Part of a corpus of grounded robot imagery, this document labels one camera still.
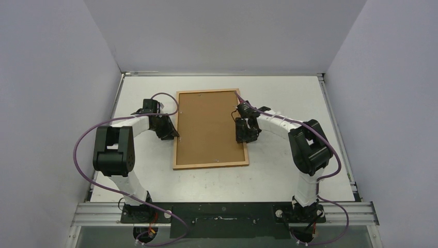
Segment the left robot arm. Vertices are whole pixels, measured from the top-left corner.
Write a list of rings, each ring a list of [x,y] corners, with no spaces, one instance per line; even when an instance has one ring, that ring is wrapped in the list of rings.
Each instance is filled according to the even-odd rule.
[[[151,206],[150,193],[141,185],[134,172],[134,138],[145,131],[153,131],[162,140],[173,140],[179,134],[170,117],[162,113],[163,104],[155,99],[144,99],[143,106],[132,119],[96,130],[93,167],[108,177],[124,192],[125,203],[121,222],[148,223],[158,215]]]

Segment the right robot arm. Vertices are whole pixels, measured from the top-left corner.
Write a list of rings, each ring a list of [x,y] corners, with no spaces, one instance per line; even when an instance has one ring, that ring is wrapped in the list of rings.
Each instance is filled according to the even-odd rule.
[[[292,198],[291,218],[298,223],[315,222],[324,217],[319,204],[317,180],[328,166],[333,152],[318,121],[298,123],[268,107],[251,108],[249,102],[237,105],[234,119],[237,143],[251,143],[262,131],[268,131],[290,144],[294,165],[299,170],[298,186]]]

